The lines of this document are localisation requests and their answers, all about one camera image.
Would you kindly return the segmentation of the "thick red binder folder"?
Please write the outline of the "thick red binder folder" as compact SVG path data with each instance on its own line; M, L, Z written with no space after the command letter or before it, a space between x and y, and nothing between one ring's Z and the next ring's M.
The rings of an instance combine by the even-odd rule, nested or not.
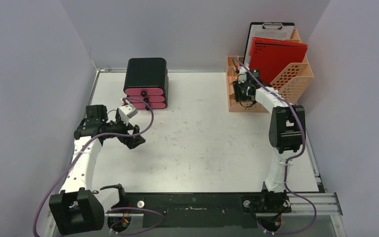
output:
M258 70L260 79L271 83L288 64L302 62L307 49L301 42L253 37L248 68Z

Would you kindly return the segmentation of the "black pink drawer unit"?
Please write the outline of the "black pink drawer unit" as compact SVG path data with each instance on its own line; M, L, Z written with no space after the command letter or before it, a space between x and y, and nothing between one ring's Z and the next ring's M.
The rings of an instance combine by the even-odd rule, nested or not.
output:
M152 109L165 109L168 101L168 70L164 58L131 58L128 60L123 92L139 98Z

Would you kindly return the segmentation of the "black clipboard with paper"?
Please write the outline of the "black clipboard with paper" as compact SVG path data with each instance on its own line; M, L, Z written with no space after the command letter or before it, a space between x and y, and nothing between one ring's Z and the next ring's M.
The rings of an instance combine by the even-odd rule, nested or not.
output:
M244 51L244 65L249 66L250 63L249 50L253 37L287 40L291 37L294 28L295 23L291 22L251 22Z

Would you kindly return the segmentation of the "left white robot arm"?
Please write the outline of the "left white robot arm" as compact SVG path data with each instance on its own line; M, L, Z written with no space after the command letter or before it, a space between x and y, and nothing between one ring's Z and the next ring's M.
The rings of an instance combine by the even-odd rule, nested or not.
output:
M145 143L139 126L129 122L137 112L132 104L123 104L116 109L115 120L108 120L106 106L86 107L86 116L74 132L72 167L59 193L49 199L50 211L62 236L101 230L110 209L120 213L127 208L121 184L94 189L92 181L105 140L117 138L129 149Z

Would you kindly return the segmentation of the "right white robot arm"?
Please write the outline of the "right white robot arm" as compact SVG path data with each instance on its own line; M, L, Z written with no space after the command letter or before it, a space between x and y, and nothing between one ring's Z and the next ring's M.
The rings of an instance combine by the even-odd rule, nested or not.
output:
M235 73L237 76L232 86L236 102L261 104L271 114L268 138L274 151L258 210L284 210L289 206L286 184L292 157L303 153L304 108L283 99L270 84L262 84L257 70L239 68Z

